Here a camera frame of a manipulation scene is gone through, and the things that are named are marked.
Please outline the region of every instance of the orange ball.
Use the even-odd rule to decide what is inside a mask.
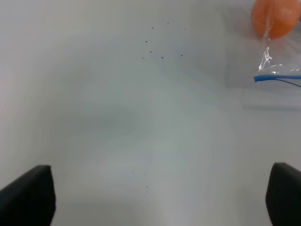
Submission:
[[[268,37],[275,39],[289,33],[297,25],[300,12],[299,0],[256,0],[251,19],[261,37],[268,26]]]

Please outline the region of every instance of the blue zipper seal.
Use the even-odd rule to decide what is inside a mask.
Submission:
[[[301,75],[270,75],[270,74],[263,74],[263,75],[254,76],[255,82],[270,81],[270,80],[272,80],[272,81],[282,81],[282,82],[286,82],[286,83],[289,83],[289,84],[292,84],[294,86],[297,86],[297,87],[301,88],[300,85],[297,85],[295,83],[285,81],[285,80],[282,80],[282,79],[300,79],[301,80]]]

